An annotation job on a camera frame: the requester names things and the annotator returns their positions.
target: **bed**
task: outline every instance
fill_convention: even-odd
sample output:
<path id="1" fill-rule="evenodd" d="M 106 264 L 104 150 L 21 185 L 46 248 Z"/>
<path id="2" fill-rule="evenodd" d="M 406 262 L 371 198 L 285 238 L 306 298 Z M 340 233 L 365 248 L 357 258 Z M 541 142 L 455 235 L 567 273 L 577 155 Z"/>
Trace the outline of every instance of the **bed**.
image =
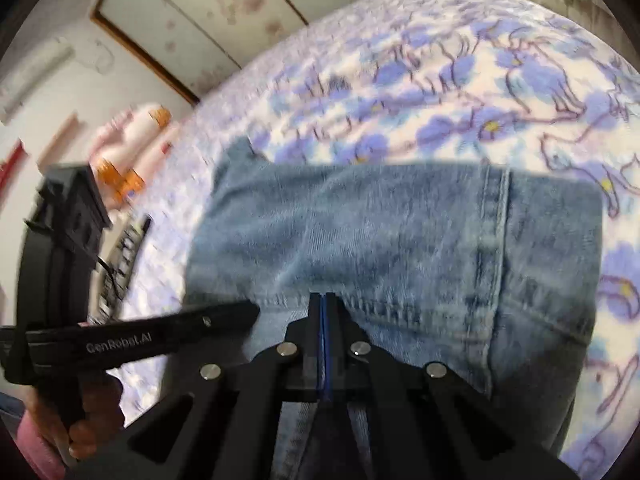
<path id="1" fill-rule="evenodd" d="M 598 186 L 597 320 L 561 459 L 602 478 L 640 412 L 640 76 L 575 23 L 526 0 L 361 0 L 299 31 L 209 95 L 135 205 L 154 220 L 122 317 L 175 312 L 190 240 L 226 146 L 276 163 L 507 164 Z M 164 358 L 127 364 L 131 422 Z"/>

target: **silver screw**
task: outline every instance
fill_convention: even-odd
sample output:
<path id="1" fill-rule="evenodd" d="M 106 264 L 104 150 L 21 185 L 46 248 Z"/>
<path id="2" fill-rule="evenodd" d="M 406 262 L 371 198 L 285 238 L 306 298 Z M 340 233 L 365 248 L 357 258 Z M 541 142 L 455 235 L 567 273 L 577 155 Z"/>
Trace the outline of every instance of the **silver screw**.
<path id="1" fill-rule="evenodd" d="M 200 375 L 204 380 L 210 381 L 212 379 L 217 379 L 220 377 L 222 370 L 218 365 L 204 365 L 200 369 Z"/>
<path id="2" fill-rule="evenodd" d="M 371 345 L 364 341 L 356 341 L 351 345 L 351 352 L 354 355 L 367 355 L 371 352 Z"/>
<path id="3" fill-rule="evenodd" d="M 287 357 L 295 354 L 298 351 L 298 347 L 289 341 L 283 341 L 278 345 L 276 350 L 282 357 Z"/>
<path id="4" fill-rule="evenodd" d="M 441 379 L 447 375 L 447 367 L 438 362 L 429 363 L 427 365 L 427 375 L 432 379 Z"/>

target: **denim fabric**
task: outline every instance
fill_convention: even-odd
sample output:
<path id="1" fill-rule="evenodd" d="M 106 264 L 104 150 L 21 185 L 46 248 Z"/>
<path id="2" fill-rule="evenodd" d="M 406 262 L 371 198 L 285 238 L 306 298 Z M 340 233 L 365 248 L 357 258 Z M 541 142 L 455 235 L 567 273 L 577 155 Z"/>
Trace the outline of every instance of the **denim fabric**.
<path id="1" fill-rule="evenodd" d="M 310 291 L 336 292 L 375 344 L 445 362 L 513 431 L 552 443 L 594 325 L 596 189 L 488 165 L 275 165 L 246 140 L 214 179 L 184 304 L 249 298 L 261 313 L 248 337 L 207 342 L 209 357 L 251 359 L 306 315 Z M 193 356 L 168 376 L 196 370 Z M 276 478 L 296 476 L 313 410 L 283 407 Z"/>

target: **red object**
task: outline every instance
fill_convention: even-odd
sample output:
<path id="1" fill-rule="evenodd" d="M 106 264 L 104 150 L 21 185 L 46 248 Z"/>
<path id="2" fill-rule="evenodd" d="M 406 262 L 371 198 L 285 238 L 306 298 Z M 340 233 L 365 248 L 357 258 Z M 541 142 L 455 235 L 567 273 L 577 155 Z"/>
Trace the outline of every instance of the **red object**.
<path id="1" fill-rule="evenodd" d="M 4 191 L 12 175 L 17 171 L 20 161 L 26 154 L 22 141 L 18 140 L 11 155 L 9 155 L 9 159 L 0 164 L 0 194 Z"/>

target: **pink sleeve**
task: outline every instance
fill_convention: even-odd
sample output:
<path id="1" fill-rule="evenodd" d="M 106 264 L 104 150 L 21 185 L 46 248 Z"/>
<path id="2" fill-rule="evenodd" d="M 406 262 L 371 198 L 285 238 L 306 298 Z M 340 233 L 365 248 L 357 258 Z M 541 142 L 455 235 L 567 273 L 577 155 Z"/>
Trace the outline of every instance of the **pink sleeve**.
<path id="1" fill-rule="evenodd" d="M 58 454 L 40 436 L 29 412 L 24 412 L 15 443 L 36 474 L 42 480 L 62 480 L 65 467 Z"/>

